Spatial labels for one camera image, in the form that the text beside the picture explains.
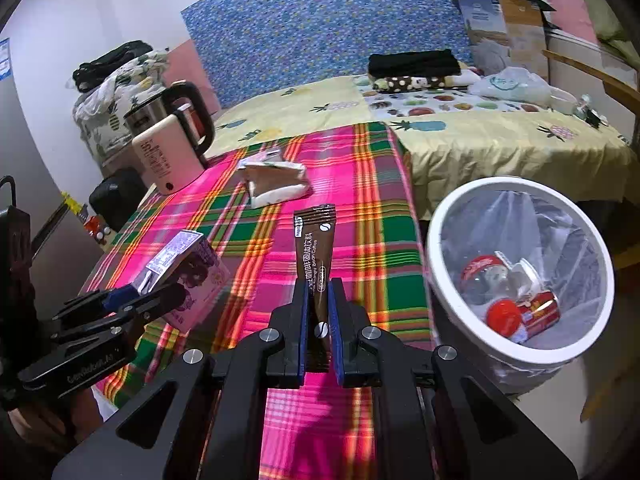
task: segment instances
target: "white plastic bag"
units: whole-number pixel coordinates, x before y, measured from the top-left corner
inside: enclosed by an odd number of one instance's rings
[[[600,268],[593,245],[568,213],[515,191],[487,191],[450,211],[442,227],[442,254],[457,287],[469,261],[495,251],[512,262],[528,260],[558,297],[558,323],[524,346],[562,348],[589,331],[602,307]],[[472,310],[484,321],[488,307]]]
[[[551,97],[551,86],[544,79],[517,66],[509,66],[497,74],[483,77],[467,91],[473,95],[524,101],[545,107]]]

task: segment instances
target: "white trash can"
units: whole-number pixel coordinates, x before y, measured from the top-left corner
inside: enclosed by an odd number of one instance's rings
[[[526,214],[532,204],[535,220]],[[562,222],[548,220],[554,215]],[[556,225],[565,229],[556,229]],[[525,247],[527,237],[535,238],[531,234],[536,226],[540,251]],[[511,250],[507,254],[511,261],[537,261],[536,269],[558,295],[560,320],[522,344],[489,328],[463,300],[460,283],[456,283],[460,271],[453,268],[455,258],[478,255],[473,253],[474,244],[505,254]],[[455,332],[466,339],[460,341],[460,346],[466,346],[462,351],[507,394],[524,393],[548,380],[589,348],[609,319],[614,297],[609,252],[589,218],[549,187],[507,176],[465,184],[436,209],[426,247],[431,287]]]

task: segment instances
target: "plaid tablecloth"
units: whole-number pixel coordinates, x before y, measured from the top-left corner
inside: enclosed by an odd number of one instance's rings
[[[308,198],[252,210],[238,161],[280,146],[308,170]],[[138,356],[103,381],[104,395],[123,405],[188,348],[217,352],[267,326],[289,303],[296,278],[292,214],[333,203],[337,213],[332,277],[372,323],[405,342],[430,348],[424,254],[402,153],[382,123],[355,124],[236,150],[211,161],[186,189],[155,194],[123,228],[84,289],[129,283],[180,229],[207,235],[233,278],[207,320],[189,333],[153,322]],[[371,394],[340,388],[334,374],[307,374],[300,390],[268,393],[260,477],[370,479],[375,476]]]

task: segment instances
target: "yellow bedsheet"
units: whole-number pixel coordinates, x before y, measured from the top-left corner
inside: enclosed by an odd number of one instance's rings
[[[256,96],[216,121],[207,156],[265,140],[377,120],[341,76]],[[384,121],[412,155],[418,216],[428,220],[453,189],[476,178],[516,175],[546,184],[574,202],[627,197],[640,203],[638,160],[618,132],[598,130],[552,110],[442,112]]]

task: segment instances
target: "brown coffee packet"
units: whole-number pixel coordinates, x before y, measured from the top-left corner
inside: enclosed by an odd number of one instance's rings
[[[309,309],[306,370],[329,369],[328,285],[334,253],[335,205],[327,204],[293,213],[298,277],[309,285],[313,308]]]

